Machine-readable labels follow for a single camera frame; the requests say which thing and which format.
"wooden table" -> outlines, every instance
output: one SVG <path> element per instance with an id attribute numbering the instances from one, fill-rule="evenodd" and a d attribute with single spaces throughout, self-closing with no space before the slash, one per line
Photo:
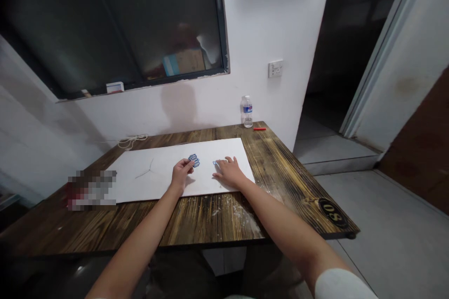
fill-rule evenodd
<path id="1" fill-rule="evenodd" d="M 132 150 L 240 137 L 258 186 L 301 216 L 326 239 L 354 236 L 360 230 L 334 225 L 319 208 L 321 198 L 333 201 L 266 123 L 266 131 L 242 125 L 156 135 L 135 142 Z M 86 171 L 106 170 L 123 149 L 115 146 Z M 50 256 L 116 251 L 156 201 L 122 203 L 112 211 L 68 211 L 64 188 L 31 209 L 0 234 L 16 256 Z M 269 239 L 239 192 L 186 197 L 179 200 L 160 247 L 202 248 L 246 245 Z"/>

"door frame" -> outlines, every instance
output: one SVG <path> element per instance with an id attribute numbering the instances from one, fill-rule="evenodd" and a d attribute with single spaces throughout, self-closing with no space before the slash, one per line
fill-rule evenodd
<path id="1" fill-rule="evenodd" d="M 354 98 L 340 127 L 340 133 L 345 138 L 352 138 L 355 135 L 362 120 L 366 103 L 376 87 L 379 74 L 414 2 L 415 0 L 394 0 Z"/>

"wall outlet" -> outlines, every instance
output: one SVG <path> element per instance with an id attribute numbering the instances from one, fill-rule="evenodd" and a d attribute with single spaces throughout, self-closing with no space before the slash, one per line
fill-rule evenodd
<path id="1" fill-rule="evenodd" d="M 282 76 L 282 66 L 284 61 L 271 62 L 268 64 L 268 78 L 281 77 Z"/>

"white wall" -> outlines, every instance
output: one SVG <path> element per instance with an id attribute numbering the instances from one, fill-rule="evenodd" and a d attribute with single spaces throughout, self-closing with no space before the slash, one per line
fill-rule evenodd
<path id="1" fill-rule="evenodd" d="M 415 0 L 355 136 L 386 151 L 449 65 L 449 0 Z"/>
<path id="2" fill-rule="evenodd" d="M 224 0 L 231 74 L 76 102 L 106 139 L 240 123 L 241 96 L 293 149 L 326 0 Z M 284 59 L 283 76 L 268 63 Z"/>
<path id="3" fill-rule="evenodd" d="M 22 60 L 2 56 L 5 186 L 26 189 L 36 201 L 104 153 L 105 140 L 238 124 L 247 94 L 254 120 L 267 122 L 293 149 L 325 2 L 224 0 L 231 74 L 110 96 L 54 104 Z M 279 59 L 283 76 L 268 79 L 268 63 Z"/>
<path id="4" fill-rule="evenodd" d="M 0 37 L 0 185 L 32 204 L 110 148 L 76 105 L 55 104 Z"/>

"white string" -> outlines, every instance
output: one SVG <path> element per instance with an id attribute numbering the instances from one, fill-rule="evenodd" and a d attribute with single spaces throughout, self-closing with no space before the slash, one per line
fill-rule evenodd
<path id="1" fill-rule="evenodd" d="M 134 137 L 123 138 L 122 140 L 120 140 L 118 142 L 118 147 L 132 149 L 132 146 L 134 146 L 134 143 L 137 140 L 143 141 L 143 140 L 146 140 L 147 138 L 148 138 L 148 134 L 135 135 Z"/>

